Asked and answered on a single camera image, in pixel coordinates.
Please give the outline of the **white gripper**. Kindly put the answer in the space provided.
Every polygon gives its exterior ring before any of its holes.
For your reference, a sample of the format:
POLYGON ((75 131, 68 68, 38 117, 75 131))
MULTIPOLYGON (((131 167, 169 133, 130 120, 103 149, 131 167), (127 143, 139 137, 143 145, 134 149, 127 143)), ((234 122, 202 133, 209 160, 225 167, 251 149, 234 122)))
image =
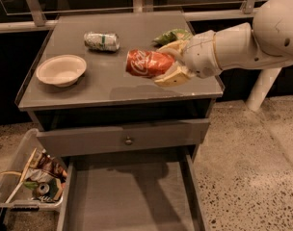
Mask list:
POLYGON ((196 34, 189 41, 170 42, 156 52, 175 61, 164 74, 153 78, 159 87, 175 87, 185 84, 196 75, 204 79, 222 72, 216 60, 215 32, 212 30, 196 34))

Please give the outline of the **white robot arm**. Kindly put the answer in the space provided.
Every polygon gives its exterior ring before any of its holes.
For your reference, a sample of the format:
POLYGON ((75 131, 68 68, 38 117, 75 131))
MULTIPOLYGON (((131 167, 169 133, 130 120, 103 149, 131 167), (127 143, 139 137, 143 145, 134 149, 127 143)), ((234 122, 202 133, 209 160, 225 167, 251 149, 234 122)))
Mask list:
POLYGON ((197 76, 213 77, 233 69, 269 69, 293 64, 293 0, 269 0, 243 23, 196 34, 159 49, 175 57, 170 69, 153 79, 173 87, 197 76))

